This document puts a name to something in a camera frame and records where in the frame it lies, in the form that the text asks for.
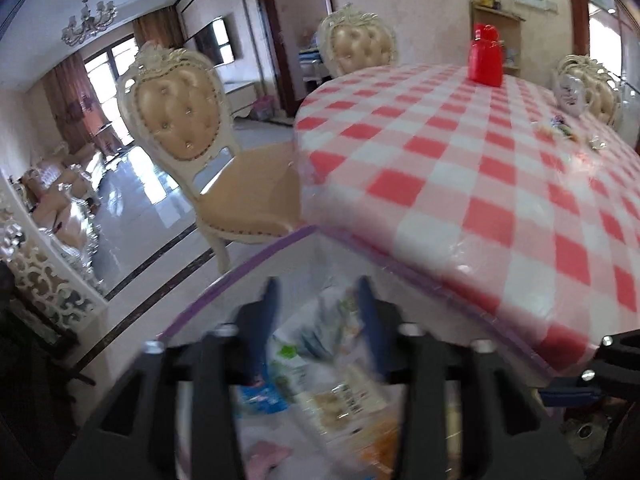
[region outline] small toy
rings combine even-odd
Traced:
[[[551,119],[551,127],[559,130],[562,133],[562,136],[566,139],[570,139],[573,142],[578,142],[578,136],[571,129],[571,127],[564,122],[564,117],[562,115],[556,115],[553,119]]]

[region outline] door frame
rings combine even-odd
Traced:
[[[334,0],[325,1],[328,11],[333,12]],[[295,96],[278,8],[275,0],[257,0],[257,2],[264,33],[270,46],[280,103],[289,117],[295,117],[302,100],[297,100]]]
[[[588,0],[570,0],[574,24],[574,54],[589,55],[589,6]]]

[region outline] plastic bag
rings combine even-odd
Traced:
[[[287,401],[271,383],[266,364],[253,386],[238,386],[236,400],[240,415],[269,415],[287,409]]]

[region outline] curtain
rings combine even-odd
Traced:
[[[180,48],[184,45],[180,19],[174,6],[155,10],[133,20],[133,35],[139,46],[147,41],[155,41],[165,48]]]
[[[53,67],[42,78],[42,83],[56,126],[69,145],[69,153],[94,142],[94,135],[109,120],[102,111],[80,53],[73,53]],[[114,143],[122,147],[119,139],[114,139]]]

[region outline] red and white checkered tablecloth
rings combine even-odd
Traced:
[[[449,65],[325,83],[295,124],[319,190],[305,220],[438,278],[566,370],[640,328],[640,157],[590,114],[565,118],[606,150],[542,134],[554,103]]]

